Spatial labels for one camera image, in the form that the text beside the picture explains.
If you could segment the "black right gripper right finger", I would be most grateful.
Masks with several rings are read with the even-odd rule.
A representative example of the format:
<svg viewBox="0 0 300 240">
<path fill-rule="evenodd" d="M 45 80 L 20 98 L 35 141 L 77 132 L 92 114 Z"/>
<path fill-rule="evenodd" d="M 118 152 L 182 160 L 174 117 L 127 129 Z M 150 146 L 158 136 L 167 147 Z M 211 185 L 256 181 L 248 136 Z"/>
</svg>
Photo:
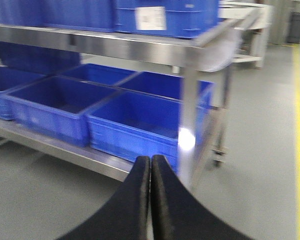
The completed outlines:
<svg viewBox="0 0 300 240">
<path fill-rule="evenodd" d="M 163 155 L 151 159 L 151 217 L 156 240 L 249 239 L 201 205 Z"/>
</svg>

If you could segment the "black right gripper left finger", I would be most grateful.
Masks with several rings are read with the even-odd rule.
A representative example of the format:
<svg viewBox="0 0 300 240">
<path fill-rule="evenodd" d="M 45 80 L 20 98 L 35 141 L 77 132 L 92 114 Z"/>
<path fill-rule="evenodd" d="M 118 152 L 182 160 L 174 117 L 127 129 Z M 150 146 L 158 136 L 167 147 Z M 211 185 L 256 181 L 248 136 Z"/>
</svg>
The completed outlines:
<svg viewBox="0 0 300 240">
<path fill-rule="evenodd" d="M 138 156 L 124 182 L 92 216 L 60 240 L 145 240 L 151 160 Z"/>
</svg>

